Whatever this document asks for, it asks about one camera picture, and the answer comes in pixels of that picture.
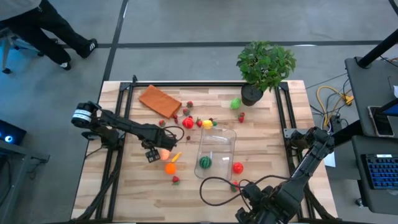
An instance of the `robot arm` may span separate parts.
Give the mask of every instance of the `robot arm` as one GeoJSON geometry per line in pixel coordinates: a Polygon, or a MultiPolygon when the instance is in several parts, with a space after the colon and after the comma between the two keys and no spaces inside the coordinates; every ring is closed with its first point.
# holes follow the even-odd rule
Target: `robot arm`
{"type": "Polygon", "coordinates": [[[289,180],[277,187],[260,190],[256,183],[249,183],[242,194],[249,199],[250,212],[240,208],[235,217],[240,223],[287,223],[297,213],[304,198],[304,186],[315,172],[322,159],[333,152],[334,139],[325,131],[311,128],[306,134],[294,132],[290,144],[301,149],[308,148],[303,161],[289,180]]]}
{"type": "Polygon", "coordinates": [[[89,129],[92,135],[100,136],[102,143],[108,147],[118,144],[120,134],[117,130],[133,134],[142,141],[141,145],[144,149],[150,149],[150,152],[146,153],[149,162],[160,158],[155,147],[171,151],[177,143],[175,136],[164,128],[154,124],[139,124],[122,118],[112,111],[103,110],[100,105],[90,101],[78,104],[73,114],[72,124],[78,128],[89,129]],[[96,115],[98,110],[101,111],[99,118],[96,115]]]}

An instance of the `sneaker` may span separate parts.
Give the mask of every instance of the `sneaker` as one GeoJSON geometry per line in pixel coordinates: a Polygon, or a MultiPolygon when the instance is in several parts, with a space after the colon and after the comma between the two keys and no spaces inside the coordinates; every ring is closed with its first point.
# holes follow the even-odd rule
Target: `sneaker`
{"type": "Polygon", "coordinates": [[[78,55],[80,55],[82,58],[88,58],[92,51],[94,51],[95,48],[98,47],[98,43],[96,39],[91,39],[88,41],[86,46],[83,48],[82,51],[77,52],[78,55]]]}
{"type": "Polygon", "coordinates": [[[62,64],[60,64],[60,66],[61,66],[61,68],[65,69],[66,71],[69,71],[72,68],[72,66],[70,66],[70,62],[62,63],[62,64]]]}

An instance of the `green plant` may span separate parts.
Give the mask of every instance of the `green plant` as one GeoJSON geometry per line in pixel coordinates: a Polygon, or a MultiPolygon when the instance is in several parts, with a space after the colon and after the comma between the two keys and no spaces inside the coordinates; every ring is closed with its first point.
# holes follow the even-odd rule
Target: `green plant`
{"type": "Polygon", "coordinates": [[[290,71],[294,71],[296,59],[293,56],[290,50],[270,46],[269,42],[251,42],[238,55],[236,65],[243,79],[258,90],[266,91],[268,87],[278,86],[290,71]]]}

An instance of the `potted plant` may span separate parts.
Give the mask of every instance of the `potted plant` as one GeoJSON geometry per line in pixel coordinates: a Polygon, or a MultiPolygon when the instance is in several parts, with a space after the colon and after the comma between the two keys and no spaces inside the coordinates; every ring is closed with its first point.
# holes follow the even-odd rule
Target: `potted plant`
{"type": "Polygon", "coordinates": [[[242,102],[252,106],[259,101],[264,91],[278,84],[294,71],[296,59],[290,50],[269,42],[251,42],[238,55],[236,66],[239,67],[243,79],[247,81],[242,86],[242,102]]]}

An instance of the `floor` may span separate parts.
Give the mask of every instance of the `floor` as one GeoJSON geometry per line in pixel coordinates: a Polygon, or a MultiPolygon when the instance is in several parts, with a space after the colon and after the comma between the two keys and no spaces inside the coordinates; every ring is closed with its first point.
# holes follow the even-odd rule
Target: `floor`
{"type": "MultiPolygon", "coordinates": [[[[0,74],[0,118],[27,130],[25,146],[51,155],[37,177],[25,181],[13,223],[69,219],[87,145],[70,119],[77,103],[98,99],[103,80],[131,80],[132,75],[139,80],[240,80],[235,64],[245,43],[270,40],[293,51],[297,68],[289,79],[304,80],[310,103],[320,109],[317,88],[342,89],[344,59],[368,53],[398,20],[388,0],[50,2],[81,35],[96,37],[100,48],[86,60],[68,49],[69,72],[46,57],[11,51],[13,74],[0,74]]],[[[384,56],[395,55],[397,47],[384,56]]],[[[331,93],[322,90],[321,100],[331,93]]],[[[330,105],[337,100],[332,97],[330,105]]],[[[358,118],[355,105],[340,113],[349,123],[358,118]]],[[[321,119],[314,115],[318,126],[321,119]]],[[[398,218],[358,208],[355,181],[330,178],[330,183],[340,218],[370,223],[398,218]]]]}

